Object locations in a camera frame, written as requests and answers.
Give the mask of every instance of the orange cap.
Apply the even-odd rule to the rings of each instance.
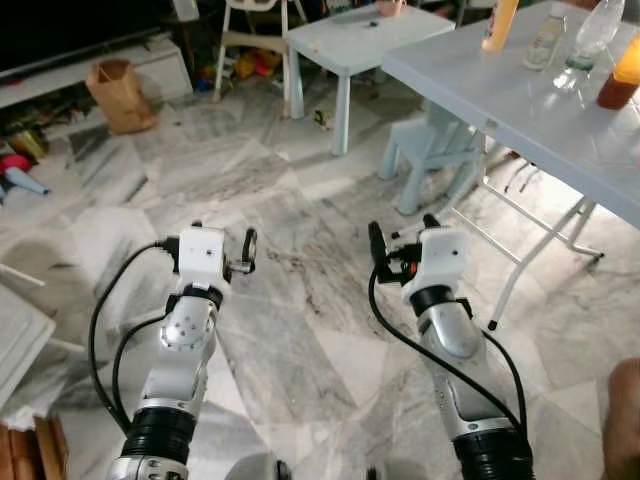
[[[640,84],[640,33],[637,33],[627,51],[613,69],[613,78],[619,82]]]

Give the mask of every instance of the television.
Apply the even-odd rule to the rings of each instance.
[[[154,0],[0,0],[0,79],[160,29]]]

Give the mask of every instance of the cable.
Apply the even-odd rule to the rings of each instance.
[[[150,320],[145,320],[142,323],[130,328],[127,333],[124,334],[122,339],[120,340],[120,344],[118,345],[118,349],[116,350],[116,355],[113,359],[113,370],[111,372],[111,394],[113,395],[113,403],[115,405],[118,414],[126,419],[127,423],[131,424],[129,421],[129,417],[127,415],[127,411],[124,409],[124,405],[122,404],[122,397],[120,396],[120,361],[122,360],[122,354],[124,353],[124,349],[127,346],[127,342],[133,338],[133,336],[144,327],[148,327],[149,325],[153,325],[154,323],[163,320],[167,315],[162,315],[160,317],[152,318]]]
[[[522,433],[526,437],[527,436],[527,402],[524,398],[524,388],[522,387],[522,381],[520,380],[520,374],[518,373],[516,364],[513,363],[511,356],[498,340],[493,338],[491,335],[489,335],[485,331],[483,331],[482,334],[487,340],[493,343],[493,345],[500,351],[504,359],[507,361],[507,365],[509,365],[509,370],[511,370],[513,381],[516,384],[516,393],[518,396],[518,411],[520,413],[520,425],[522,425]]]
[[[410,338],[406,337],[398,329],[396,329],[393,325],[391,325],[386,318],[384,318],[384,315],[382,315],[382,312],[380,312],[380,309],[378,309],[378,305],[376,304],[375,285],[376,285],[377,278],[378,278],[378,267],[375,267],[371,272],[371,278],[369,279],[369,305],[371,306],[371,310],[373,311],[373,314],[375,315],[378,322],[380,322],[382,326],[385,329],[387,329],[389,333],[391,333],[394,337],[396,337],[402,343],[408,345],[409,347],[413,348],[417,352],[427,357],[429,360],[431,360],[435,364],[439,365],[440,367],[454,374],[460,380],[462,380],[471,388],[476,390],[480,395],[485,397],[498,410],[500,410],[500,412],[511,422],[511,424],[513,425],[513,428],[522,436],[523,441],[528,444],[527,437],[524,435],[524,431],[522,429],[522,425],[504,403],[498,400],[491,392],[489,392],[486,388],[484,388],[482,385],[477,383],[471,377],[468,377],[463,372],[455,368],[453,365],[442,360],[441,358],[437,357],[436,355],[431,353],[429,350],[424,348],[422,345],[419,345],[413,340],[411,340]]]
[[[93,381],[93,386],[96,389],[96,393],[98,394],[98,398],[100,398],[100,401],[102,402],[104,407],[107,409],[109,414],[113,417],[113,419],[116,421],[118,426],[120,426],[120,429],[125,434],[127,433],[127,430],[129,429],[129,421],[128,421],[127,418],[122,418],[122,416],[119,414],[118,410],[116,410],[115,406],[113,405],[113,402],[111,401],[111,399],[107,395],[107,392],[105,391],[104,387],[102,386],[102,382],[100,382],[100,378],[98,377],[98,365],[97,365],[97,361],[96,361],[96,345],[95,345],[95,343],[96,343],[96,326],[98,324],[98,317],[100,316],[100,310],[102,310],[102,307],[104,306],[104,303],[106,302],[107,298],[109,297],[109,294],[111,293],[111,290],[113,290],[113,287],[116,286],[116,284],[118,283],[118,280],[120,280],[120,277],[125,272],[125,270],[129,267],[129,265],[131,265],[131,263],[141,253],[145,252],[146,250],[150,250],[152,248],[159,248],[159,247],[162,247],[162,246],[163,246],[162,242],[154,242],[154,243],[150,243],[148,245],[145,245],[144,247],[141,247],[138,250],[136,250],[135,252],[133,252],[133,254],[127,259],[127,261],[124,262],[120,266],[120,268],[116,272],[115,276],[113,277],[111,282],[109,282],[109,285],[107,285],[107,288],[105,288],[104,292],[102,293],[102,295],[98,299],[98,302],[96,303],[96,308],[93,310],[93,314],[91,315],[91,321],[89,323],[88,354],[89,354],[89,373],[91,374],[91,380]]]

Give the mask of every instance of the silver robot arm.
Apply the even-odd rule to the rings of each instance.
[[[187,480],[189,443],[215,350],[215,323],[231,293],[232,271],[254,268],[256,234],[247,232],[242,261],[229,262],[224,231],[194,225],[173,242],[177,291],[157,338],[153,367],[142,389],[122,454],[107,480]]]
[[[370,225],[378,281],[403,285],[402,299],[418,317],[419,345],[427,353],[455,367],[504,404],[488,364],[485,336],[471,321],[468,301],[455,297],[466,268],[467,236],[440,227],[432,216],[425,217],[425,227],[417,242],[387,252],[379,226]],[[400,263],[400,272],[389,267],[393,260]],[[436,402],[465,480],[533,479],[526,434],[442,362],[424,357],[424,363],[433,376]]]

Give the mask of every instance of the brown paper bag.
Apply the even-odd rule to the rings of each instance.
[[[130,133],[156,125],[149,102],[142,95],[136,73],[128,60],[94,64],[87,88],[98,102],[112,133]]]

